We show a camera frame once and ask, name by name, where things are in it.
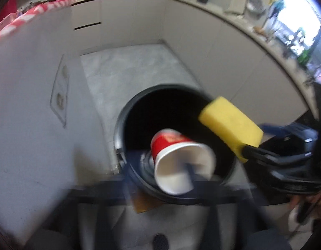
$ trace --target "red paper cup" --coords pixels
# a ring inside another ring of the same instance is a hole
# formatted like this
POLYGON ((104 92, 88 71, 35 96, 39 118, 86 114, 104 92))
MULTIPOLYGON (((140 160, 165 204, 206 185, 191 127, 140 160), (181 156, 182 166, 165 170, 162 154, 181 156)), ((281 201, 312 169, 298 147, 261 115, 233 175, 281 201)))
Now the red paper cup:
POLYGON ((190 140, 172 129, 157 132, 151 140, 155 163, 155 181, 162 191, 182 195, 193 189, 184 162, 194 166, 194 172, 210 179, 216 167, 216 157, 210 147, 190 140))

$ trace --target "gray floor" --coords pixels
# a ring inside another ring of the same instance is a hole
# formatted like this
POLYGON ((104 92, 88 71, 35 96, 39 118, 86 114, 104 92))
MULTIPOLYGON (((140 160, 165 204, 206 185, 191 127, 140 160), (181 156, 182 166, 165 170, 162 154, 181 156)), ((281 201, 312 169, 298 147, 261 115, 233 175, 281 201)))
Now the gray floor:
MULTIPOLYGON (((108 49, 81 56, 96 108, 102 119, 104 134, 113 166, 113 131, 120 110, 138 92, 157 85, 179 83, 201 89, 187 69, 165 45, 139 45, 108 49)), ((229 184, 246 187, 248 179, 238 162, 229 184)), ((112 208, 111 222, 120 249, 152 249, 155 234, 167 235, 170 250, 196 249, 207 209, 200 206, 163 205, 145 213, 135 213, 132 206, 112 208)), ((93 249, 96 211, 92 205, 81 209, 84 250, 93 249)), ((287 205, 266 207, 269 216, 286 234, 287 205)), ((231 249, 234 239, 234 206, 219 206, 223 249, 231 249)), ((310 233, 296 235, 291 242, 300 249, 310 233)))

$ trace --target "black trash bin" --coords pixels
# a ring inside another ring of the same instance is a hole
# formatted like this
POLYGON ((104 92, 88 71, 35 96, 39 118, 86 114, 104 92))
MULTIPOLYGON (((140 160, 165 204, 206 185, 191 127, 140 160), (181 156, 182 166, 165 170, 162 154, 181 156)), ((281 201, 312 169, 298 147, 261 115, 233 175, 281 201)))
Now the black trash bin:
POLYGON ((211 99, 201 91, 183 85, 157 85, 134 96, 121 110, 114 131, 114 148, 118 160, 130 168, 133 182, 147 193, 169 203, 196 204, 189 193, 170 196, 150 185, 141 175, 140 156, 150 150, 152 137, 171 128, 190 139, 207 144, 216 155, 214 174, 225 180, 232 172, 235 155, 212 131, 198 121, 202 109, 211 99))

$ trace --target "sponge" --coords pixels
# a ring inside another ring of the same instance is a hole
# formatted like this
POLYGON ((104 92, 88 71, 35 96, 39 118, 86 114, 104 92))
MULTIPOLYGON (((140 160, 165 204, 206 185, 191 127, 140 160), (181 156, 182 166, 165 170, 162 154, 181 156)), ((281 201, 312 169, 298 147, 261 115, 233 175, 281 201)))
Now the sponge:
POLYGON ((244 145, 258 147, 263 131, 224 97, 218 97, 200 113, 199 121, 226 143, 243 163, 244 145))

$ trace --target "outlet plate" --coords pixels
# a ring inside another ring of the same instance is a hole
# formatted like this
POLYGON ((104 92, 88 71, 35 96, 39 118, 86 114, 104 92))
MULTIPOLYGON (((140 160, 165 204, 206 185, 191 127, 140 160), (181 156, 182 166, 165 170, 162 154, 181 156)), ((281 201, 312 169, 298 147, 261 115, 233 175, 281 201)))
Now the outlet plate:
POLYGON ((63 127, 67 124, 67 99, 69 86, 69 71, 66 65, 66 59, 63 55, 58 66, 57 73, 53 84, 50 107, 58 119, 62 122, 63 127))

